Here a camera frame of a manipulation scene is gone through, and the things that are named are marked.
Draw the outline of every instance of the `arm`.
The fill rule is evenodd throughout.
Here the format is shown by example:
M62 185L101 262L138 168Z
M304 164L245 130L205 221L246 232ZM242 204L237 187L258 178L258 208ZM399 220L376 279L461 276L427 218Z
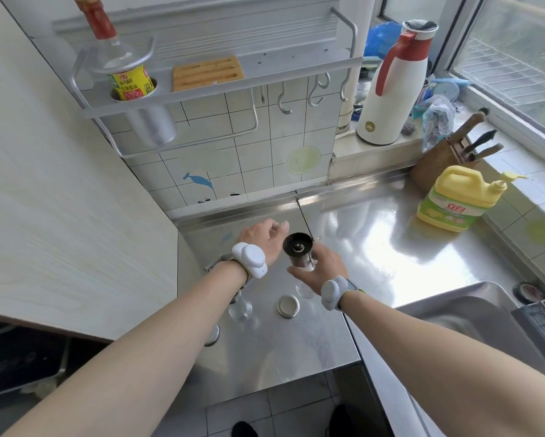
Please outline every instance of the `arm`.
M272 219L245 229L271 265L289 231ZM248 274L218 263L188 293L123 335L5 434L17 436L150 435L186 380L212 328Z
M289 268L315 292L337 275L339 255L315 243L315 271ZM452 436L545 436L545 375L485 344L415 319L360 291L339 307L440 429Z

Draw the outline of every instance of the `white wrist tracker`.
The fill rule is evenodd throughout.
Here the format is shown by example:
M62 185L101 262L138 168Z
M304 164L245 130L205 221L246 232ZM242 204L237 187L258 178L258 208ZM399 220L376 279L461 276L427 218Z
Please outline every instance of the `white wrist tracker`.
M338 310L339 301L343 294L350 290L358 290L358 288L352 284L349 279L345 279L343 276L335 276L333 279L326 281L321 287L321 303L327 310Z
M232 247L232 252L218 257L214 262L204 268L210 271L223 260L237 260L247 271L248 279L242 286L244 288L252 279L262 279L267 271L266 255L258 245L246 242L238 242Z

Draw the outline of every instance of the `knife block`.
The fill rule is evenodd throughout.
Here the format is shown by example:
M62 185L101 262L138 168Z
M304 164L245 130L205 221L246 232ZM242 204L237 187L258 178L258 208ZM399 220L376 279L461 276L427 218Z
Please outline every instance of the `knife block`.
M461 155L465 147L470 146L468 136L456 143L449 143L447 138L441 139L436 146L425 153L414 168L410 171L412 182L426 195L438 176L451 165L461 165L467 168L474 168L478 161L467 161Z

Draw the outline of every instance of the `yellow bottle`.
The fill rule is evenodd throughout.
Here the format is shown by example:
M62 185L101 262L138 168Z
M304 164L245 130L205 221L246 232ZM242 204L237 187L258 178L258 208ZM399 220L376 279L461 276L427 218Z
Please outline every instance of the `yellow bottle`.
M418 219L449 231L463 231L499 200L507 183L525 178L505 172L499 181L486 183L480 172L447 167L418 206Z

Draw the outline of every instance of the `hand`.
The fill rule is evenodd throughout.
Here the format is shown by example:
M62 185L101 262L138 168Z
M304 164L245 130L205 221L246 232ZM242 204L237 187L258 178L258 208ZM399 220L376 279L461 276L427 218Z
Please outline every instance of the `hand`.
M287 271L310 286L315 293L320 295L321 286L336 276L349 277L341 256L321 242L312 245L312 257L318 261L313 271L304 271L296 267L289 267Z
M289 234L289 223L284 221L279 224L274 219L267 219L249 228L244 228L238 242L252 243L258 245L267 258L267 265L270 267L282 251L282 243Z

